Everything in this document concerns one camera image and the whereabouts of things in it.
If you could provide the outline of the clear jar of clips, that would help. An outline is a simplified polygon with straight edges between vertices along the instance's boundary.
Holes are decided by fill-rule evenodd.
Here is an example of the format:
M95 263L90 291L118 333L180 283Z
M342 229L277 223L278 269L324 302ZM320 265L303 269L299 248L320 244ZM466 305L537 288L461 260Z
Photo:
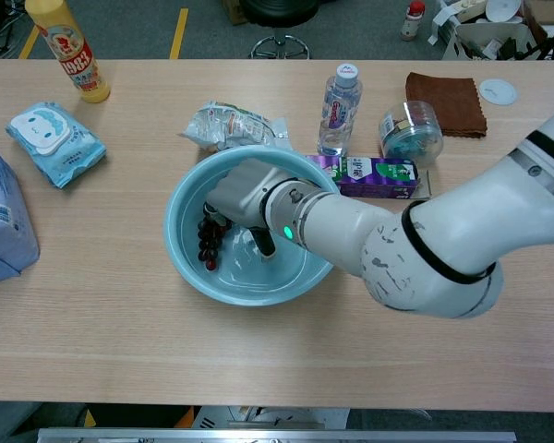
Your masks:
M443 149L443 135L428 102L401 102L379 122L381 152L385 158L405 159L418 168L434 164Z

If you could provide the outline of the clear water bottle white cap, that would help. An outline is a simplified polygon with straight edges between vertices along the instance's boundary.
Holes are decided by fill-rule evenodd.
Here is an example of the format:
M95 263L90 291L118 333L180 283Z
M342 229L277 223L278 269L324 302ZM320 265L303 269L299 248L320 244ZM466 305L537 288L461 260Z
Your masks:
M358 68L351 63L338 65L325 85L319 126L320 155L346 155L362 92Z

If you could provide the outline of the brown cardboard box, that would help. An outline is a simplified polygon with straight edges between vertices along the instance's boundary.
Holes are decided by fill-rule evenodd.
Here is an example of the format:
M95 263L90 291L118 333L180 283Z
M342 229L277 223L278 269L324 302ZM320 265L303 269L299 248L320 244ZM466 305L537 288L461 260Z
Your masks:
M240 0L221 0L221 2L228 19L233 25L247 23L247 18L240 5Z

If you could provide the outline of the blue wet wipes pack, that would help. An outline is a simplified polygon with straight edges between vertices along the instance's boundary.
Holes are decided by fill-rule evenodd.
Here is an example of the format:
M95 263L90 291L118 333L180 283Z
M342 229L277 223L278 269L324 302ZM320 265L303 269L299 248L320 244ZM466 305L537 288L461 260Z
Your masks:
M15 115L6 125L6 132L59 189L106 155L101 140L55 102L38 102Z

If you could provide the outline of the chrome stool base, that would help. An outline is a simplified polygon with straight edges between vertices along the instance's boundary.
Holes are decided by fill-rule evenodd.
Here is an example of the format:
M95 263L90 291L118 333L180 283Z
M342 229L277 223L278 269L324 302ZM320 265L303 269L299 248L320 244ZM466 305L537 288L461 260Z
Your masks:
M295 36L284 34L269 36L258 42L248 53L249 59L302 59L311 58L309 47Z

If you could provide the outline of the white round bowl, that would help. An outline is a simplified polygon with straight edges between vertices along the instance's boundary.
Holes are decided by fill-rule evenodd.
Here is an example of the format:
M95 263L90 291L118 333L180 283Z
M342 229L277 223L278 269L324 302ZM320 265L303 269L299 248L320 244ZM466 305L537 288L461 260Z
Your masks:
M493 23L507 22L518 14L522 2L523 0L487 0L486 18Z

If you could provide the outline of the brown folded cloth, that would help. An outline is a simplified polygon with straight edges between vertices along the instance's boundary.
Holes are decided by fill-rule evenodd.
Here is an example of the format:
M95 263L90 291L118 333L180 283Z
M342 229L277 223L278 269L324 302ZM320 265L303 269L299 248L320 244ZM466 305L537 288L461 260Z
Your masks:
M444 136L483 138L487 120L472 78L437 78L411 72L405 81L408 101L433 108Z

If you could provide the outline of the purple green milk carton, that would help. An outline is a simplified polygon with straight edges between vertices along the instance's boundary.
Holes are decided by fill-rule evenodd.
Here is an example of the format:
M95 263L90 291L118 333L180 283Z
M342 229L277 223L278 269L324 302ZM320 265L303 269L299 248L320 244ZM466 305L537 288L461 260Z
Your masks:
M307 155L350 198L429 199L428 171L410 160Z

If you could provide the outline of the light blue plastic basin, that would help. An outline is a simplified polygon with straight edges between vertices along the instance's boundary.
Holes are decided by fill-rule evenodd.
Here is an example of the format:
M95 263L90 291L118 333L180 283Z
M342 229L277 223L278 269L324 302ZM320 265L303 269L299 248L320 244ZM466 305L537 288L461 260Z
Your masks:
M234 225L223 238L217 268L208 270L199 260L198 223L205 197L240 162L256 158L337 192L331 178L316 163L294 150L252 145L224 150L197 163L178 182L170 196L163 223L169 258L196 290L228 305L266 306L293 300L318 285L333 265L279 235L273 257L265 259L252 234Z

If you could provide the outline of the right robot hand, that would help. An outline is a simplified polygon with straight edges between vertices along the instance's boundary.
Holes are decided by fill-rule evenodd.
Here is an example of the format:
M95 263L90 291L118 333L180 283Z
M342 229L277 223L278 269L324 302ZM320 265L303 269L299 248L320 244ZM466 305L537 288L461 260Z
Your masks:
M247 159L233 168L207 194L206 203L231 222L248 229L265 258L275 253L264 210L271 191L291 178L289 173L258 159Z

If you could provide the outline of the large blue tissue package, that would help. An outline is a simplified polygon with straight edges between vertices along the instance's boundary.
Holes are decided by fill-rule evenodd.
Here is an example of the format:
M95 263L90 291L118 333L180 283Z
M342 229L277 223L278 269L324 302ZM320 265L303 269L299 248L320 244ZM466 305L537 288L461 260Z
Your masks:
M0 281L17 277L39 256L17 176L0 156Z

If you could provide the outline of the white storage basket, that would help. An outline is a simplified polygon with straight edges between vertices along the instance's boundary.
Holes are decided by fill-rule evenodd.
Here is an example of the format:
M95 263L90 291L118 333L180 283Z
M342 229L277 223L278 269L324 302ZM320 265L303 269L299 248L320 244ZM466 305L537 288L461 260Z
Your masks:
M460 25L451 36L443 61L508 61L538 57L538 45L548 39L542 27L524 23Z

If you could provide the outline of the dark purple grape bunch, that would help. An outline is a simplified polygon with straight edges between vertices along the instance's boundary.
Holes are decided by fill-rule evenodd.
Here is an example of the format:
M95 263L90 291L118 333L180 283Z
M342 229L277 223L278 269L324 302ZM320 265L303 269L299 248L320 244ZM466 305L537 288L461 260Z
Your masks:
M219 263L219 250L233 223L209 203L202 207L203 218L198 223L198 260L208 271L214 271Z

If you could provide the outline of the white green snack bag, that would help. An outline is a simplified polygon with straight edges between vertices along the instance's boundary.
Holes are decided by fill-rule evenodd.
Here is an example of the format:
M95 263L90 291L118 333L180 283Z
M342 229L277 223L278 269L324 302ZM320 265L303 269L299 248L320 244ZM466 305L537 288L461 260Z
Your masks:
M269 120L225 102L204 104L179 136L209 152L257 145L293 150L284 117Z

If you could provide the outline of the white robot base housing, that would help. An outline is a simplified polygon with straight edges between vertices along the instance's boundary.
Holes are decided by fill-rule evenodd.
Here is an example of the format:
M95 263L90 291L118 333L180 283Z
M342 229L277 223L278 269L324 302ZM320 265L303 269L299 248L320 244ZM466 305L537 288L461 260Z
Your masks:
M349 413L348 408L203 406L192 428L343 430Z

